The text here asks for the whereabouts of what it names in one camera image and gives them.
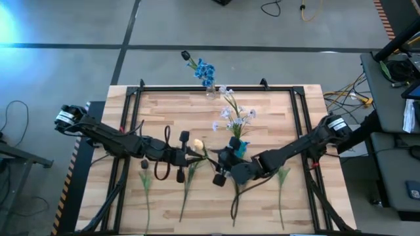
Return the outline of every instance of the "yellow flower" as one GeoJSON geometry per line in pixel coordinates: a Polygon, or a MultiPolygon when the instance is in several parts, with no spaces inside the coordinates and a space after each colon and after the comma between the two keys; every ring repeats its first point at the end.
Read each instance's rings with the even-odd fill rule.
{"type": "Polygon", "coordinates": [[[204,148],[204,144],[201,140],[195,139],[194,140],[194,147],[196,147],[196,149],[198,149],[198,150],[202,150],[204,148]]]}

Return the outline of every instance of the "white flower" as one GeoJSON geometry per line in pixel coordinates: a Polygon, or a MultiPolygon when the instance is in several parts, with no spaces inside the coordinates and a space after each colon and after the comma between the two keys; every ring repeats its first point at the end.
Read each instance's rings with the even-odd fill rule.
{"type": "Polygon", "coordinates": [[[220,116],[225,118],[225,119],[229,119],[230,113],[232,111],[230,110],[230,107],[225,106],[222,111],[220,112],[220,116]]]}
{"type": "Polygon", "coordinates": [[[255,111],[255,109],[251,109],[251,111],[248,112],[248,116],[250,118],[256,118],[257,117],[257,112],[255,111]]]}
{"type": "Polygon", "coordinates": [[[219,124],[217,124],[217,121],[213,121],[213,131],[216,131],[219,127],[219,124]]]}
{"type": "Polygon", "coordinates": [[[243,121],[245,122],[245,124],[247,124],[247,125],[250,125],[251,124],[251,122],[249,122],[251,120],[251,118],[249,118],[248,116],[245,116],[244,118],[243,118],[243,121]]]}
{"type": "Polygon", "coordinates": [[[226,93],[226,85],[221,85],[219,88],[219,92],[226,93]]]}
{"type": "Polygon", "coordinates": [[[201,140],[195,139],[194,140],[194,147],[198,150],[202,150],[204,148],[204,144],[201,140]]]}
{"type": "Polygon", "coordinates": [[[231,122],[231,121],[229,121],[227,124],[226,124],[226,129],[230,129],[230,128],[232,128],[234,126],[234,124],[231,122]]]}
{"type": "Polygon", "coordinates": [[[235,118],[234,119],[234,124],[242,125],[242,119],[241,118],[235,118]]]}

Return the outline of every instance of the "teal vase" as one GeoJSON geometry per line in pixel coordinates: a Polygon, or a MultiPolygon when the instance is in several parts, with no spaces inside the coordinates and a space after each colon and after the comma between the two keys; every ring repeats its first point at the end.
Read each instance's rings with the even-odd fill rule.
{"type": "Polygon", "coordinates": [[[247,145],[249,144],[249,142],[244,142],[242,140],[240,141],[241,141],[241,146],[239,147],[238,150],[235,151],[235,156],[242,159],[243,156],[245,155],[245,152],[247,152],[247,145]]]}

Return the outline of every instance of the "glass vase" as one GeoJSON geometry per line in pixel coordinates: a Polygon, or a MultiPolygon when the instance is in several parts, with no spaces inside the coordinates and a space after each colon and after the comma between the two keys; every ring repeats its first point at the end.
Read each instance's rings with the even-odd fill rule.
{"type": "Polygon", "coordinates": [[[214,100],[215,98],[216,98],[216,87],[215,87],[215,85],[213,84],[213,85],[211,85],[211,86],[208,86],[206,89],[205,89],[205,97],[208,99],[208,100],[214,100]]]}

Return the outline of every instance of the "vase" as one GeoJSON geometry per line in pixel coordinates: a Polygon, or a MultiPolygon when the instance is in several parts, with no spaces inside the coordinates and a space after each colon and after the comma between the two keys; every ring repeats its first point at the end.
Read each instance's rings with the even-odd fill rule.
{"type": "Polygon", "coordinates": [[[211,86],[206,87],[206,89],[205,89],[205,97],[208,100],[214,100],[216,98],[216,88],[215,88],[215,85],[214,84],[211,85],[211,86]]]}
{"type": "Polygon", "coordinates": [[[239,147],[238,150],[235,150],[235,156],[239,157],[240,159],[243,158],[243,156],[245,155],[245,152],[247,152],[247,145],[249,144],[249,142],[244,142],[242,140],[240,140],[241,142],[241,146],[239,147]]]}

